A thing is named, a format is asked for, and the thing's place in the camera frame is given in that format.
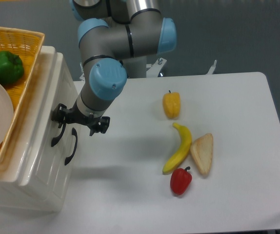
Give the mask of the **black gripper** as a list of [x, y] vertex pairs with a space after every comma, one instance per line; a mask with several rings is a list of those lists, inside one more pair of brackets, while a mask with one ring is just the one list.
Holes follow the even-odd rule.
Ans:
[[89, 136], [92, 136], [94, 133], [105, 134], [109, 128], [110, 117], [95, 117], [90, 112], [85, 115], [79, 110], [76, 103], [66, 114], [67, 110], [64, 104], [59, 103], [52, 111], [51, 120], [58, 124], [59, 129], [66, 122], [69, 124], [77, 123], [89, 127]]

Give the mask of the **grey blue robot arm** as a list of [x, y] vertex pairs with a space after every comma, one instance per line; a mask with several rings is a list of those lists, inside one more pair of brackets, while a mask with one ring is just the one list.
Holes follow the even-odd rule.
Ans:
[[110, 119], [104, 112], [128, 78], [122, 61], [174, 50], [176, 27], [155, 0], [72, 0], [70, 5], [81, 21], [78, 47], [85, 84], [73, 107], [59, 104], [51, 119], [62, 130], [77, 123], [92, 134], [105, 133]]

